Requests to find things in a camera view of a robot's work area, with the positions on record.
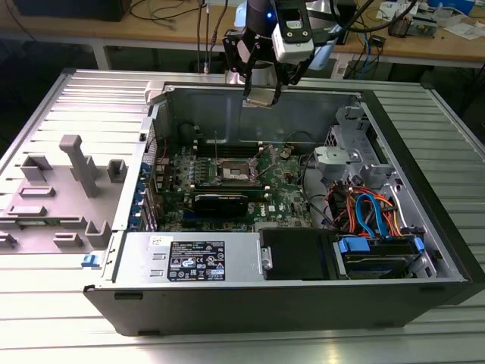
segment white sticker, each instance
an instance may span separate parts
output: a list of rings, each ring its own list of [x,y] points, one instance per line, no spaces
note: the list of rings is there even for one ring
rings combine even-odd
[[[150,237],[150,246],[162,246],[170,244],[172,241],[174,241],[174,237],[152,235]]]

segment side panel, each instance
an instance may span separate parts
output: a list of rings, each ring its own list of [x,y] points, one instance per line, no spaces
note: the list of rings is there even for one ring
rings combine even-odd
[[[92,290],[84,295],[126,336],[401,327],[460,284],[218,290]]]
[[[364,99],[377,124],[377,135],[382,137],[382,140],[385,140],[385,143],[391,149],[397,162],[394,164],[402,169],[416,196],[415,200],[423,207],[458,270],[464,278],[472,283],[453,301],[449,302],[450,304],[462,303],[485,288],[485,273],[419,168],[415,158],[409,152],[408,147],[393,125],[384,107],[373,92],[364,91],[363,93]]]

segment motherboard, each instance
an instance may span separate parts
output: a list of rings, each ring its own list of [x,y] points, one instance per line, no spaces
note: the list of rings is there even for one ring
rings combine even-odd
[[[159,231],[309,228],[300,157],[284,146],[182,147],[153,174]]]

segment desk surface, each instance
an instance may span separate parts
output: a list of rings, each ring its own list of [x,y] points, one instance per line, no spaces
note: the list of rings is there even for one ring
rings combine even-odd
[[[152,0],[152,7],[170,6],[177,4],[174,0]],[[159,16],[169,16],[196,8],[196,1],[189,0],[175,9],[160,11]],[[167,27],[155,24],[148,20],[140,20],[127,14],[119,23],[103,22],[99,20],[77,20],[50,17],[22,17],[13,9],[17,19],[34,36],[42,35],[65,35],[65,36],[89,36],[98,38],[116,38],[130,40],[152,40],[165,42],[196,42],[197,11],[191,11],[176,18],[176,29],[169,30]],[[236,8],[229,7],[224,19],[221,22],[218,34],[218,42],[227,29],[233,27],[234,13]],[[145,5],[140,5],[135,9],[136,14],[147,17],[148,12]],[[213,32],[217,19],[222,12],[222,7],[214,6],[211,9],[211,19],[209,22],[209,37]],[[474,16],[484,16],[484,10],[473,10]],[[365,17],[365,23],[372,27],[379,24],[371,20],[375,16],[375,10],[368,12],[369,17]],[[5,3],[0,2],[0,32],[1,31],[22,30],[14,22],[5,8]],[[380,30],[375,34],[386,38],[383,55],[413,57],[413,58],[432,58],[453,61],[485,61],[485,37],[474,40],[466,40],[443,29],[438,29],[435,38],[413,37],[404,39],[387,35],[387,30]],[[205,41],[205,13],[202,16],[201,38]],[[355,33],[351,33],[345,45],[338,45],[335,52],[361,53],[362,45]]]

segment power supply label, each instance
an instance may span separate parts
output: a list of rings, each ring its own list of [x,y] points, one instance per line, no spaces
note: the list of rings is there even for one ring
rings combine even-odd
[[[224,241],[172,241],[168,280],[223,281],[226,278]]]

